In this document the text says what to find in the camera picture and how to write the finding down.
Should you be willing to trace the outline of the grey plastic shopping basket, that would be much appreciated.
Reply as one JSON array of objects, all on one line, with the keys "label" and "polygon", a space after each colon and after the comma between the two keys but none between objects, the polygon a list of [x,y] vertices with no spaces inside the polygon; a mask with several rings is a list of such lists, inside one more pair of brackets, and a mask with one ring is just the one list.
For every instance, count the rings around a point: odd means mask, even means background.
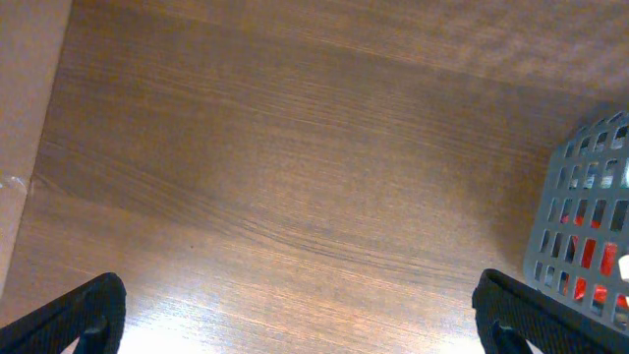
[{"label": "grey plastic shopping basket", "polygon": [[628,333],[628,113],[582,126],[552,153],[523,262],[525,282]]}]

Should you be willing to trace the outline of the spaghetti packet with orange ends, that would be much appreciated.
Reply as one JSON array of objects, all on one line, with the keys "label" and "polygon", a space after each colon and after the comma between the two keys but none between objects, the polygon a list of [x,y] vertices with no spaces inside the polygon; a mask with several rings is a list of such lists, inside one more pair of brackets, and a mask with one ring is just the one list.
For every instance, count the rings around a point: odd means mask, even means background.
[{"label": "spaghetti packet with orange ends", "polygon": [[592,296],[592,308],[595,313],[609,308],[616,313],[628,310],[628,293],[614,295],[605,281],[611,281],[614,275],[619,276],[618,259],[627,252],[619,251],[619,244],[614,240],[603,237],[602,232],[607,228],[601,226],[602,212],[596,211],[594,219],[587,221],[584,214],[577,214],[571,218],[564,214],[560,218],[561,224],[574,224],[579,231],[596,231],[596,235],[582,237],[571,235],[567,241],[564,261],[569,266],[576,266],[585,271],[585,275],[578,275],[575,270],[561,272],[559,293],[570,296],[576,303],[583,303],[588,295]]}]

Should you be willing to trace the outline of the beige paper flour bag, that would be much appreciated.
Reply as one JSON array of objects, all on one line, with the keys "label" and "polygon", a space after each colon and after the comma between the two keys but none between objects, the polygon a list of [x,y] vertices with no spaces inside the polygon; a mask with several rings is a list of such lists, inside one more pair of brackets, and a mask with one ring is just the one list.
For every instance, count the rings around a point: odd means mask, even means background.
[{"label": "beige paper flour bag", "polygon": [[629,282],[629,255],[623,255],[617,263],[620,278],[624,282]]}]

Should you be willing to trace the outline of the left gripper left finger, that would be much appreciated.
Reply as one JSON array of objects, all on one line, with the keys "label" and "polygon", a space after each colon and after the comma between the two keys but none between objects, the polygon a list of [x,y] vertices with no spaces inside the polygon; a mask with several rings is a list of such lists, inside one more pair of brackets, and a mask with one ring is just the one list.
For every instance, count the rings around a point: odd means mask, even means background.
[{"label": "left gripper left finger", "polygon": [[116,354],[126,317],[126,289],[105,272],[1,328],[3,353]]}]

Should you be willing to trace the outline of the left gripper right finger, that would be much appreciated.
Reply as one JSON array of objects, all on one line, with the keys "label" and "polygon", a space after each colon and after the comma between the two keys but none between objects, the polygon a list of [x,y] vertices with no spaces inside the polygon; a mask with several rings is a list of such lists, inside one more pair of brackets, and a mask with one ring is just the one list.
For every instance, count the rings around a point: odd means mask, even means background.
[{"label": "left gripper right finger", "polygon": [[626,353],[628,336],[487,268],[474,290],[477,333],[489,354]]}]

